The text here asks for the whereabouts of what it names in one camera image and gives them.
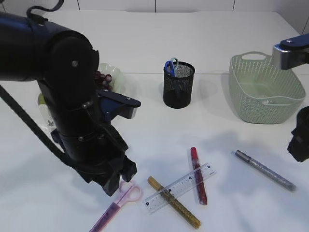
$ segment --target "silver marker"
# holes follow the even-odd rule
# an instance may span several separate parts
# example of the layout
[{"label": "silver marker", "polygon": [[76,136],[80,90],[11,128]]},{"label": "silver marker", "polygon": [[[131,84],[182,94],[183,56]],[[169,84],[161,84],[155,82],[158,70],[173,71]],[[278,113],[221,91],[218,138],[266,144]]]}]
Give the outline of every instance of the silver marker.
[{"label": "silver marker", "polygon": [[245,153],[237,150],[235,152],[236,156],[241,158],[243,161],[254,167],[255,169],[259,170],[264,175],[268,176],[272,180],[276,181],[278,184],[283,186],[289,191],[294,192],[296,190],[296,186],[292,184],[287,179],[283,178],[279,174],[275,173],[274,171],[270,170],[268,167],[262,165],[260,162],[256,161],[255,159],[251,158],[250,156],[247,156]]}]

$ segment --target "transparent ruler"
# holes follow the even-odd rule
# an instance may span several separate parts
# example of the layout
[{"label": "transparent ruler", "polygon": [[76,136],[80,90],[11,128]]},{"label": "transparent ruler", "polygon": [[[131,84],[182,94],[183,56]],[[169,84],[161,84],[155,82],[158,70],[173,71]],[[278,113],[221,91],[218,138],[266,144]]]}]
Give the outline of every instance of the transparent ruler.
[{"label": "transparent ruler", "polygon": [[150,197],[146,198],[142,204],[146,207],[147,212],[149,214],[154,213],[155,211],[161,209],[168,202],[161,196],[163,191],[168,191],[172,194],[175,198],[178,198],[184,195],[187,191],[194,188],[200,182],[196,181],[196,175],[200,174],[203,176],[203,181],[208,179],[209,177],[215,174],[215,171],[212,169],[211,165],[205,163],[204,165],[200,166],[199,168],[195,169],[194,171],[190,172],[189,174],[183,176],[182,178],[176,180],[172,184],[166,186],[159,192],[151,195]]}]

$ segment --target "white wall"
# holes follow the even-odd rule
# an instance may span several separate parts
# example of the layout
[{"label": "white wall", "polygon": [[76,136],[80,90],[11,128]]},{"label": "white wall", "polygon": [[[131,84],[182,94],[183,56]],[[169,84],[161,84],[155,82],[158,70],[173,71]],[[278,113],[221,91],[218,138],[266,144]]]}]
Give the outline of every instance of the white wall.
[{"label": "white wall", "polygon": [[[52,8],[58,0],[5,0],[6,12],[26,15],[35,4]],[[79,0],[81,10],[132,12],[275,11],[298,33],[309,33],[309,0]],[[65,0],[61,10],[78,10],[78,0]]]},{"label": "white wall", "polygon": [[156,11],[232,11],[233,5],[234,0],[156,0]]},{"label": "white wall", "polygon": [[[26,11],[31,6],[39,5],[46,8],[53,8],[57,2],[58,0],[5,0],[3,5],[8,13],[26,16]],[[65,0],[61,7],[61,10],[63,9],[78,10],[77,0]]]},{"label": "white wall", "polygon": [[234,10],[278,12],[301,34],[309,18],[309,0],[236,0]]},{"label": "white wall", "polygon": [[81,10],[155,12],[155,0],[79,0]]}]

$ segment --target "blue scissors handle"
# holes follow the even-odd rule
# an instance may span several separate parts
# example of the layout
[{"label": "blue scissors handle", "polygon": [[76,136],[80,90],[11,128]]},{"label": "blue scissors handle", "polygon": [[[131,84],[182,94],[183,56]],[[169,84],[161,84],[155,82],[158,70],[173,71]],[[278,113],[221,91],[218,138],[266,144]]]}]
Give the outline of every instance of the blue scissors handle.
[{"label": "blue scissors handle", "polygon": [[175,77],[174,64],[172,61],[168,60],[164,66],[165,71],[170,74],[172,77]]},{"label": "blue scissors handle", "polygon": [[176,73],[175,71],[178,69],[178,59],[173,57],[172,59],[168,60],[166,63],[165,63],[165,66],[164,66],[164,69],[165,71],[170,74],[172,77],[176,77]]}]

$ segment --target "red marker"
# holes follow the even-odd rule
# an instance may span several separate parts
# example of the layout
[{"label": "red marker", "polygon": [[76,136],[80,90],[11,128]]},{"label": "red marker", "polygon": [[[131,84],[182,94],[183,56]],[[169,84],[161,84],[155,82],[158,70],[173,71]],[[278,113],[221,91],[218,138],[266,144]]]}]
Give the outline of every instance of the red marker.
[{"label": "red marker", "polygon": [[[200,165],[199,165],[199,160],[197,156],[197,149],[195,147],[191,148],[191,158],[192,158],[193,169],[195,170],[196,168],[199,168]],[[195,179],[196,179],[196,182],[199,183],[197,185],[199,203],[203,205],[207,205],[207,196],[205,192],[204,181],[203,181],[201,170],[198,170],[197,172],[195,172]]]}]

